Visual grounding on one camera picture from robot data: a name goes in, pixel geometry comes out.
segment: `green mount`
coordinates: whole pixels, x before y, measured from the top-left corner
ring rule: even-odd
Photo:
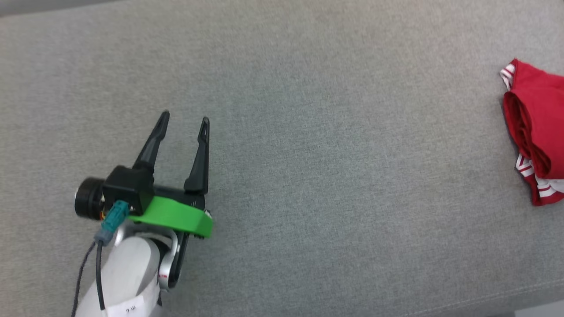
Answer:
[[[143,215],[130,215],[128,219],[202,237],[209,237],[213,228],[213,220],[202,210],[159,196],[153,198]]]

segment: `gray couch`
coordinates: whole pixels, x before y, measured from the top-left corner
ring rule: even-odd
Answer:
[[[0,315],[64,316],[88,175],[211,120],[213,237],[170,316],[486,316],[564,298],[564,204],[515,171],[498,71],[564,74],[564,3],[124,0],[0,18]],[[94,278],[93,261],[83,287]]]

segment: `red shorts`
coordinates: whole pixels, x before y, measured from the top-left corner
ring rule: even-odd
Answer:
[[[535,206],[564,199],[564,77],[514,59],[501,70],[503,109],[519,148],[517,169]]]

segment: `cable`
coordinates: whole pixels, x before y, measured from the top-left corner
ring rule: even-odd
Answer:
[[[82,279],[82,272],[84,271],[84,265],[86,265],[86,260],[88,259],[88,256],[94,249],[94,245],[96,245],[96,242],[92,242],[92,244],[88,248],[88,251],[86,251],[86,254],[84,255],[84,259],[82,260],[82,264],[80,265],[80,268],[78,269],[78,278],[76,279],[76,290],[74,291],[74,302],[72,304],[71,317],[76,316],[76,308],[78,308],[78,292],[80,291],[80,280]]]
[[[105,309],[104,293],[102,292],[102,247],[104,244],[98,241],[98,249],[96,250],[96,288],[98,289],[98,301],[100,302],[100,310]]]

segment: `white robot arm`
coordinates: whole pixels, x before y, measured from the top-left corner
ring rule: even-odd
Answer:
[[[198,150],[184,188],[176,189],[154,184],[153,177],[169,117],[168,111],[161,114],[132,168],[118,165],[106,179],[86,178],[74,196],[77,215],[102,220],[102,225],[94,236],[98,244],[96,282],[77,307],[80,277],[92,244],[79,273],[73,316],[160,316],[160,293],[175,287],[189,235],[210,236],[213,220],[204,198],[208,193],[209,119],[202,120]],[[102,267],[102,247],[115,232],[114,248]]]

